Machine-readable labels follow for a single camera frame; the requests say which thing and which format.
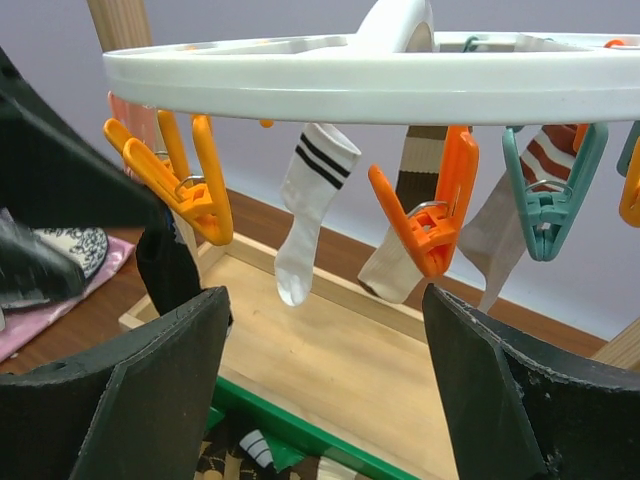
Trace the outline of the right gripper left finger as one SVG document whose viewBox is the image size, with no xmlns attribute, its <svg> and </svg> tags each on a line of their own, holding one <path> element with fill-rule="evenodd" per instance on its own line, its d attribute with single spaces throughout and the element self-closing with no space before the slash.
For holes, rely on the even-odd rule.
<svg viewBox="0 0 640 480">
<path fill-rule="evenodd" d="M 191 479 L 231 318 L 224 287 L 1 377 L 4 479 Z"/>
</svg>

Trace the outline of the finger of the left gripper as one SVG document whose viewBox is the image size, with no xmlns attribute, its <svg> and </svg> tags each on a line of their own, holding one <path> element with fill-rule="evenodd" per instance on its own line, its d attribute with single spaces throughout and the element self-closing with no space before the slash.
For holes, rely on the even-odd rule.
<svg viewBox="0 0 640 480">
<path fill-rule="evenodd" d="M 1 206 L 36 229 L 143 228 L 160 200 L 77 134 L 1 54 Z"/>
<path fill-rule="evenodd" d="M 86 285 L 81 266 L 25 226 L 1 216 L 1 308 L 65 301 Z"/>
</svg>

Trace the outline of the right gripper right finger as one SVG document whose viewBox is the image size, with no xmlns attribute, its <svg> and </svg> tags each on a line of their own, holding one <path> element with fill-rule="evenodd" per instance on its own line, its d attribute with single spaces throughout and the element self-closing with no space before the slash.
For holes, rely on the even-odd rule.
<svg viewBox="0 0 640 480">
<path fill-rule="evenodd" d="M 435 285 L 422 312 L 460 478 L 638 478 L 638 373 L 558 348 Z"/>
</svg>

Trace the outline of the black blue sports sock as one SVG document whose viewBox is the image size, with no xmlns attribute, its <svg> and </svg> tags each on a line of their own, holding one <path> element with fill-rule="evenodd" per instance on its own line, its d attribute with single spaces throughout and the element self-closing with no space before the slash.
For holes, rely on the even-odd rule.
<svg viewBox="0 0 640 480">
<path fill-rule="evenodd" d="M 228 307 L 225 331 L 220 338 L 223 342 L 228 340 L 234 324 L 228 288 L 225 285 L 202 287 L 195 260 L 179 235 L 169 208 L 160 200 L 154 202 L 151 217 L 137 243 L 136 264 L 151 303 L 159 314 L 160 332 L 172 327 L 176 309 L 203 292 L 219 290 L 224 293 Z"/>
</svg>

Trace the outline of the green plastic bin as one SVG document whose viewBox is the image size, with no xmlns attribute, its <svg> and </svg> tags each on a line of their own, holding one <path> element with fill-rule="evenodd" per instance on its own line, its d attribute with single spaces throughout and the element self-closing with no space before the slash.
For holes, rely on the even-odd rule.
<svg viewBox="0 0 640 480">
<path fill-rule="evenodd" d="M 411 480 L 414 476 L 339 439 L 329 432 L 220 377 L 216 381 L 206 427 L 218 424 L 227 410 L 247 414 L 265 435 L 281 471 L 306 456 L 326 457 L 372 479 Z"/>
</svg>

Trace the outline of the wooden hanger rack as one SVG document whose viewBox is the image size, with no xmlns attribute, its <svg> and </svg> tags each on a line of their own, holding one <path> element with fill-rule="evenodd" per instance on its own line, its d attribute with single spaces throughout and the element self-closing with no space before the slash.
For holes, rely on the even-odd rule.
<svg viewBox="0 0 640 480">
<path fill-rule="evenodd" d="M 93 1 L 96 31 L 109 53 L 157 47 L 140 1 Z M 155 158 L 142 133 L 118 113 L 105 124 L 154 192 L 188 223 L 197 213 L 186 200 L 188 160 L 170 112 L 150 108 L 153 133 L 163 139 L 174 170 Z M 214 153 L 204 113 L 191 115 L 195 149 Z M 228 288 L 235 324 L 220 363 L 220 377 L 414 476 L 458 475 L 445 412 L 427 342 L 422 306 L 414 310 L 372 297 L 321 269 L 299 307 L 280 303 L 274 284 L 275 251 L 229 227 L 205 238 L 205 276 Z"/>
</svg>

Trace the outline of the beige tan sock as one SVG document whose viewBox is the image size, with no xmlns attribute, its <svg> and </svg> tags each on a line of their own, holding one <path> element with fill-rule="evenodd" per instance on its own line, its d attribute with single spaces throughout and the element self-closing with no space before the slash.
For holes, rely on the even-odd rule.
<svg viewBox="0 0 640 480">
<path fill-rule="evenodd" d="M 383 196 L 391 225 L 382 243 L 362 266 L 357 280 L 367 292 L 389 303 L 403 303 L 423 279 L 409 249 L 416 244 L 411 216 L 435 199 L 447 131 L 446 126 L 408 127 L 398 168 L 396 199 L 392 200 L 390 194 Z"/>
</svg>

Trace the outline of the white black banded sock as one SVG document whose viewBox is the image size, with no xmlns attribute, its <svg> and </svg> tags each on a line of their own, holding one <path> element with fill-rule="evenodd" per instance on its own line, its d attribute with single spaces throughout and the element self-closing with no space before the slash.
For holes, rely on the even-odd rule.
<svg viewBox="0 0 640 480">
<path fill-rule="evenodd" d="M 332 124 L 308 123 L 301 131 L 280 189 L 293 223 L 274 261 L 277 290 L 288 306 L 301 305 L 311 291 L 320 227 L 360 156 Z"/>
</svg>

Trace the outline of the white round clip hanger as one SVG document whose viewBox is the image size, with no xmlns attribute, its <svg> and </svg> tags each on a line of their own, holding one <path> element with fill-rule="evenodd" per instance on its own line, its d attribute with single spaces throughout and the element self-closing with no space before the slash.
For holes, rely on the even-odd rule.
<svg viewBox="0 0 640 480">
<path fill-rule="evenodd" d="M 532 258 L 552 260 L 584 201 L 610 121 L 639 116 L 639 41 L 602 36 L 432 33 L 425 1 L 380 1 L 351 35 L 223 41 L 104 55 L 112 91 L 179 112 L 308 123 L 444 125 L 435 199 L 412 213 L 409 249 L 426 277 L 449 267 L 471 198 L 470 130 L 500 125 Z M 544 125 L 576 124 L 564 182 L 527 184 L 520 154 Z"/>
</svg>

